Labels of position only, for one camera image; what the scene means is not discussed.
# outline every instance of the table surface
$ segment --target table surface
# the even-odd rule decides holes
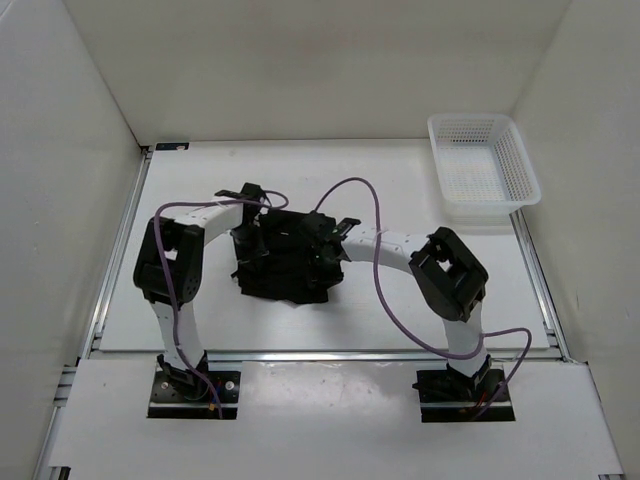
[[[49,463],[71,467],[70,479],[94,480],[621,473],[587,366],[527,362],[510,385],[516,421],[465,424],[420,423],[411,388],[419,368],[245,363],[238,419],[220,422],[147,419],[153,358],[84,360]]]
[[[442,210],[428,140],[346,140],[191,143],[184,151],[154,152],[100,349],[163,350],[153,311],[132,281],[145,226],[159,205],[207,201],[220,189],[237,191],[244,182],[253,182],[286,193],[289,208],[309,211],[326,190],[349,176],[365,177],[376,187],[383,228],[404,233],[432,233],[440,225],[456,229],[489,272],[485,331],[525,326],[533,333],[533,348],[549,346],[513,228],[451,224]],[[338,220],[349,216],[373,224],[372,199],[362,185],[341,187],[323,209]],[[241,295],[229,277],[234,270],[232,240],[225,235],[205,251],[203,283],[195,300],[200,338],[208,350],[419,349],[380,307],[370,264],[343,262],[345,280],[330,291],[329,303],[305,306]],[[415,280],[383,268],[381,281],[389,304],[407,327],[434,346],[446,348],[442,321],[425,304]],[[487,345],[517,349],[524,341],[521,335],[511,335],[488,339]]]

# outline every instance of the basket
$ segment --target basket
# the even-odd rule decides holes
[[[540,201],[540,187],[516,124],[506,115],[439,114],[429,118],[445,211],[490,223]]]

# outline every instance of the white wall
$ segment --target white wall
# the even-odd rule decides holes
[[[526,218],[631,478],[640,478],[639,24],[637,0],[574,0],[515,113],[542,188]]]
[[[569,0],[65,0],[142,144],[425,137],[512,110]]]
[[[140,153],[59,0],[0,1],[0,478],[30,478]]]

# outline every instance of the laundry basket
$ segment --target laundry basket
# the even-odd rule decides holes
[[[464,223],[494,223],[540,201],[540,187],[515,123],[506,115],[429,118],[445,211]]]

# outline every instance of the robotic arm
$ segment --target robotic arm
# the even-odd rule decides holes
[[[245,184],[239,194],[222,191],[216,197],[266,201],[264,191],[253,184]],[[200,287],[203,251],[209,242],[231,232],[238,260],[233,276],[243,294],[304,304],[328,301],[327,290],[343,279],[342,261],[373,262],[378,235],[375,228],[356,219],[337,224],[315,211],[261,214],[259,206],[242,204],[161,218],[160,227],[179,306],[179,348],[190,365],[205,374],[207,357],[198,338],[192,302]],[[474,351],[482,333],[481,302],[488,279],[484,267],[448,228],[440,227],[433,235],[379,235],[379,264],[414,276],[429,307],[443,319],[449,352],[464,355]],[[165,351],[158,356],[159,365],[176,387],[196,395],[203,386],[178,355],[173,310],[159,258],[151,219],[134,283],[151,303],[160,324]],[[448,361],[452,380],[469,392],[489,368],[484,347],[473,357]]]

